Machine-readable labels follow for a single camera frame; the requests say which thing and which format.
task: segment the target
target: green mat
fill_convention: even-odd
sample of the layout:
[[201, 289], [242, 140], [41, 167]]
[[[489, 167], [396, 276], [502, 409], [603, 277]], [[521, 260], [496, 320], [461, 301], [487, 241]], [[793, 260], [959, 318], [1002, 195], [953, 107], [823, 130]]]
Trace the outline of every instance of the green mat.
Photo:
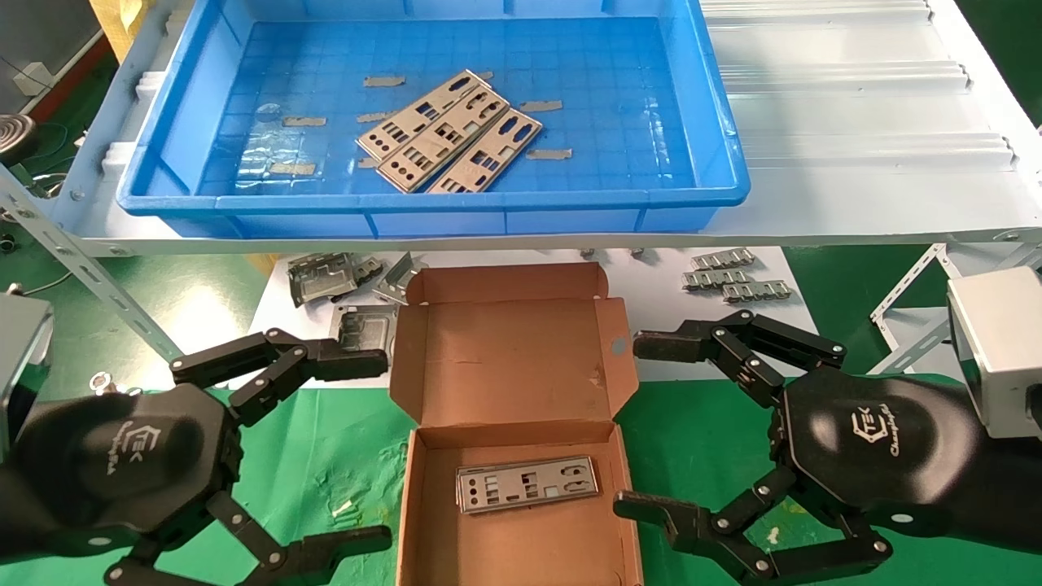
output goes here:
[[[644, 384], [618, 421], [637, 490], [718, 508], [771, 467], [768, 412], [729, 382]], [[412, 428], [383, 389], [299, 391], [244, 432], [243, 480], [234, 496], [282, 543], [377, 523], [397, 534]], [[829, 584], [1042, 584], [1042, 556], [885, 533], [895, 547], [887, 564], [870, 576]], [[838, 535], [791, 500], [749, 531], [758, 544], [775, 550]], [[671, 552], [653, 528], [642, 527], [640, 541], [647, 586], [733, 585], [711, 562]], [[97, 586], [105, 568], [124, 553], [10, 565], [0, 568], [0, 584]], [[395, 558], [393, 547], [348, 559], [332, 583], [391, 586]], [[238, 583], [252, 565], [249, 554], [217, 523], [159, 560], [162, 569], [222, 586]]]

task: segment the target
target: robotic hand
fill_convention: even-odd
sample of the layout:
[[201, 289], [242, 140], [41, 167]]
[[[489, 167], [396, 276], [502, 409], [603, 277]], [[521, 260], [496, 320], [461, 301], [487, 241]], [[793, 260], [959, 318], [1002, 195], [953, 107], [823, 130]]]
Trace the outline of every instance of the robotic hand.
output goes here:
[[[93, 556], [131, 546], [105, 571], [109, 586], [207, 586], [153, 566], [214, 519], [256, 559], [243, 586], [327, 584], [348, 556], [387, 550], [370, 527], [279, 545], [231, 498], [250, 426], [311, 377], [342, 381], [387, 371], [382, 350], [345, 351], [278, 329], [170, 364], [176, 386], [38, 402], [0, 464], [0, 563]], [[264, 369], [225, 407], [206, 387]]]
[[[786, 386], [754, 352], [807, 373]], [[965, 388], [845, 374], [844, 352], [748, 311], [638, 333], [638, 358], [708, 361], [773, 410], [775, 467], [720, 511], [621, 491], [615, 513], [664, 527], [673, 550], [714, 560], [741, 584], [872, 571], [893, 553], [873, 527], [1042, 553], [1042, 442], [990, 437]], [[769, 554], [750, 543], [743, 533], [786, 496], [845, 539]]]

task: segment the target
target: box flap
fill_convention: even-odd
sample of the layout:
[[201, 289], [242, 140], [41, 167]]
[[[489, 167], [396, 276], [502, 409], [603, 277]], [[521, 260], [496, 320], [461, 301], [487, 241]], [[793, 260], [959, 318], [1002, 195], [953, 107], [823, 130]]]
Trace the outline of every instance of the box flap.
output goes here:
[[424, 269], [398, 315], [391, 398], [422, 428], [611, 420], [638, 383], [625, 306], [606, 294], [595, 263]]

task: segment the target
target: metal part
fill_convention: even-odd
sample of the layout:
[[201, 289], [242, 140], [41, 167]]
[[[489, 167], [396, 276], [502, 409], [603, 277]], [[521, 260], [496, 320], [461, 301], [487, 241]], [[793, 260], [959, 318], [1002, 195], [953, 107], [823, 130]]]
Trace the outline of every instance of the metal part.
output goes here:
[[752, 279], [742, 269], [686, 272], [680, 276], [680, 288], [685, 291], [721, 289], [724, 285], [739, 283], [752, 283]]
[[755, 260], [756, 258], [752, 255], [752, 252], [749, 252], [749, 249], [743, 246], [741, 248], [700, 254], [691, 259], [691, 266], [696, 271], [733, 269], [735, 267], [751, 265]]
[[427, 191], [477, 193], [489, 189], [542, 129], [543, 125], [538, 120], [512, 108], [442, 173]]
[[477, 88], [491, 90], [489, 84], [475, 73], [465, 69], [427, 95], [370, 128], [358, 138], [358, 146], [377, 162], [382, 162], [448, 112], [461, 98]]
[[295, 307], [312, 299], [350, 293], [358, 288], [347, 252], [308, 254], [290, 261], [290, 296]]
[[534, 102], [521, 102], [518, 109], [521, 112], [552, 112], [565, 107], [561, 100], [542, 100]]
[[401, 192], [412, 193], [492, 127], [507, 109], [510, 103], [498, 94], [477, 88], [433, 122], [424, 123], [418, 135], [380, 162], [376, 172]]
[[388, 362], [394, 358], [394, 335], [398, 306], [337, 306], [329, 337], [348, 350], [383, 350]]
[[282, 118], [282, 126], [325, 126], [325, 118], [308, 118], [305, 116], [286, 116]]
[[394, 88], [396, 86], [403, 86], [405, 83], [404, 76], [372, 76], [366, 77], [362, 80], [362, 84], [366, 88]]
[[426, 263], [416, 261], [413, 259], [411, 253], [405, 252], [405, 254], [402, 255], [402, 258], [387, 271], [387, 275], [383, 279], [376, 284], [376, 287], [373, 288], [373, 293], [388, 301], [407, 306], [408, 302], [405, 300], [405, 290], [408, 288], [408, 282], [413, 280], [413, 277], [425, 268], [427, 268]]
[[598, 492], [589, 456], [456, 470], [456, 502], [465, 514], [530, 507]]
[[723, 286], [723, 300], [726, 303], [788, 299], [790, 295], [792, 295], [792, 289], [789, 289], [789, 286], [784, 280], [764, 280]]
[[532, 161], [564, 161], [572, 157], [572, 149], [534, 148], [528, 150], [528, 152], [524, 154], [524, 157]]
[[1032, 414], [1042, 400], [1032, 396], [1042, 385], [1039, 275], [1017, 267], [952, 279], [948, 304], [956, 355], [988, 435], [1042, 437]]

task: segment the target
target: cardboard box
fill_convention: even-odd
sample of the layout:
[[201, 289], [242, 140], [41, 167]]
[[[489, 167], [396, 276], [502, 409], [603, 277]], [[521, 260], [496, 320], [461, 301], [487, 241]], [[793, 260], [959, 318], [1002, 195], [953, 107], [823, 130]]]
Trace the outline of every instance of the cardboard box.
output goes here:
[[[408, 444], [398, 586], [639, 586], [612, 418], [637, 391], [622, 299], [596, 263], [424, 269], [398, 315], [391, 398]], [[460, 466], [589, 455], [597, 496], [464, 515]]]

